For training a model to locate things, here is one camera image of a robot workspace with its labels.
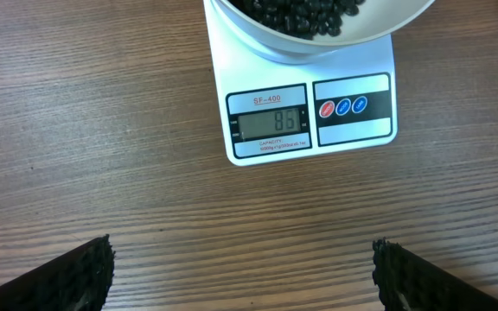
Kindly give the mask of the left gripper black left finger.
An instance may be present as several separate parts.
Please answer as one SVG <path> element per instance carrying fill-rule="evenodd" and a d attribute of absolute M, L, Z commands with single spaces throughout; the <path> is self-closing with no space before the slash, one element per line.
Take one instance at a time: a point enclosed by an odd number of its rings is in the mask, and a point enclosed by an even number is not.
<path fill-rule="evenodd" d="M 115 251 L 95 238 L 0 286 L 0 311 L 100 310 L 114 277 Z"/>

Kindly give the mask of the black beans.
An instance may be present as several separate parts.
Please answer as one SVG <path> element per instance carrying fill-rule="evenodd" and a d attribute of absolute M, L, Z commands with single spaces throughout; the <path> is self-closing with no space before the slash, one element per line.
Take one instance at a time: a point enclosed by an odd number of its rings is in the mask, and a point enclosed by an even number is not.
<path fill-rule="evenodd" d="M 312 41 L 337 37 L 342 16 L 356 16 L 365 0 L 229 0 L 255 22 L 284 35 Z"/>

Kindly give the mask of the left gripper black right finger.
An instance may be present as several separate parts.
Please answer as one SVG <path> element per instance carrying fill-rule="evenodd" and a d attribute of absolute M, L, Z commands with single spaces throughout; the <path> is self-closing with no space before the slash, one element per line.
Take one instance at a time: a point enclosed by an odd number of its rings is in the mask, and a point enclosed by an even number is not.
<path fill-rule="evenodd" d="M 385 311 L 498 311 L 498 299 L 400 244 L 372 243 L 373 283 Z"/>

